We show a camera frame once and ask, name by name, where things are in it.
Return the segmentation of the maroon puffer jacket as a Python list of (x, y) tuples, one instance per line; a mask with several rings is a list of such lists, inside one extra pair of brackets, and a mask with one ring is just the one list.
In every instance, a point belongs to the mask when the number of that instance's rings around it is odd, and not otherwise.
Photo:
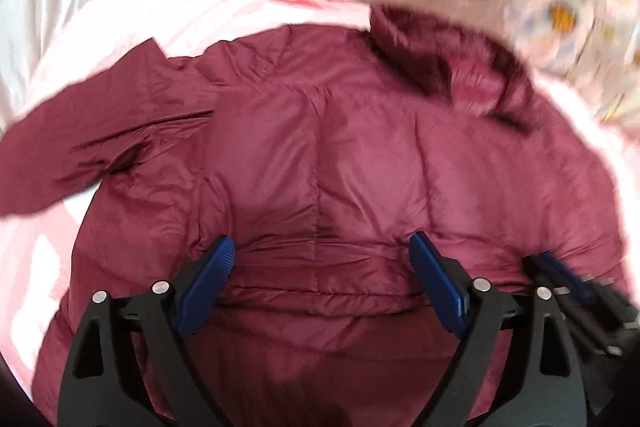
[(420, 295), (424, 232), (473, 277), (552, 251), (626, 289), (612, 178), (500, 42), (377, 5), (169, 57), (154, 41), (1, 141), (1, 212), (96, 188), (32, 399), (46, 418), (92, 294), (141, 293), (221, 235), (219, 306), (188, 342), (239, 426), (407, 426), (454, 351)]

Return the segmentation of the pink fleece blanket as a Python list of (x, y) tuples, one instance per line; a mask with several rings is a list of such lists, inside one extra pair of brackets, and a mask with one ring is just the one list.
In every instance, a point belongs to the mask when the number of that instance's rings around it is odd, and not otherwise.
[[(352, 0), (89, 0), (58, 32), (38, 64), (17, 113), (119, 60), (153, 38), (168, 56), (192, 56), (282, 24), (369, 26), (367, 4)], [(567, 83), (542, 74), (536, 89), (568, 119), (614, 178), (623, 269), (639, 296), (639, 144), (601, 124)], [(32, 217), (1, 222), (1, 353), (18, 384), (32, 387), (37, 355), (70, 280), (70, 253), (88, 209), (82, 192)]]

